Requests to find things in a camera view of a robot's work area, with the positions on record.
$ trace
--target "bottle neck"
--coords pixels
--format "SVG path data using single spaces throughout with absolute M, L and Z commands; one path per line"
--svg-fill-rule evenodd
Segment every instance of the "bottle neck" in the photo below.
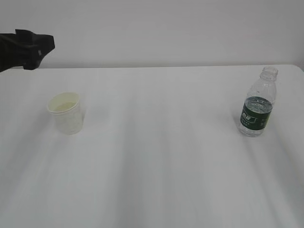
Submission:
M 274 83 L 276 81 L 276 76 L 271 74 L 261 73 L 260 78 L 270 83 Z
M 266 66 L 261 75 L 260 75 L 260 78 L 265 80 L 265 81 L 268 81 L 268 82 L 275 82 L 276 81 L 276 77 L 277 77 L 277 73 L 278 73 L 278 70 L 274 67 L 269 67 L 269 66 Z

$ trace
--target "cup rim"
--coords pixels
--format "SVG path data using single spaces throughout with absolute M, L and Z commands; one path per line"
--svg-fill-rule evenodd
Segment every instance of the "cup rim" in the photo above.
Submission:
M 77 95 L 77 102 L 76 102 L 76 104 L 73 105 L 72 107 L 70 107 L 69 109 L 64 110 L 64 111 L 51 111 L 51 110 L 49 109 L 50 102 L 51 102 L 55 97 L 57 97 L 57 96 L 59 96 L 59 95 L 62 95 L 62 94 L 75 94 L 75 95 Z M 52 114 L 65 114 L 65 113 L 68 113 L 68 112 L 72 111 L 73 109 L 75 109 L 75 108 L 79 105 L 79 102 L 80 102 L 80 96 L 79 96 L 78 93 L 75 93 L 75 92 L 62 92 L 62 93 L 60 93 L 60 94 L 55 95 L 52 99 L 50 99 L 50 100 L 48 101 L 48 103 L 47 103 L 47 110 L 48 110 L 50 113 L 52 113 Z

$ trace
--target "green bottle label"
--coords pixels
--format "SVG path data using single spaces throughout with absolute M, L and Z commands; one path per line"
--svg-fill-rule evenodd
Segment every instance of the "green bottle label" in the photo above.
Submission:
M 249 110 L 247 108 L 247 106 L 244 104 L 242 115 L 241 115 L 241 123 L 243 126 L 245 126 L 246 128 L 248 128 L 250 130 L 254 130 L 254 131 L 262 130 L 266 127 L 270 113 L 271 113 L 271 111 L 269 113 L 263 113 L 263 114 L 255 113 L 255 112 Z

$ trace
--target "water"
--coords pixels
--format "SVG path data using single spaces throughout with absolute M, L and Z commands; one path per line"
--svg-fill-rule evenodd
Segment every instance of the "water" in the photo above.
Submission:
M 58 107 L 55 109 L 55 112 L 63 112 L 63 111 L 65 111 L 65 110 L 70 109 L 70 108 L 73 107 L 74 105 L 76 105 L 75 102 L 66 102 L 66 103 L 63 103 L 62 105 L 58 106 Z
M 268 116 L 270 115 L 270 112 L 273 107 L 272 104 L 264 98 L 253 96 L 245 100 L 245 106 L 247 107 L 247 109 L 249 109 L 252 112 L 250 115 L 247 116 L 247 120 L 249 119 L 249 122 L 253 120 L 253 123 L 250 124 L 251 128 L 265 127 L 268 120 Z M 241 123 L 239 125 L 239 130 L 243 134 L 250 137 L 259 136 L 264 131 L 264 129 L 261 130 L 248 129 Z

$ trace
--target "white wall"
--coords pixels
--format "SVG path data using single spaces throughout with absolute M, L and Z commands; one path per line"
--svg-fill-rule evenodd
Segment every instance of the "white wall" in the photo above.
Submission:
M 304 68 L 304 0 L 5 0 L 14 29 L 55 37 L 41 67 Z

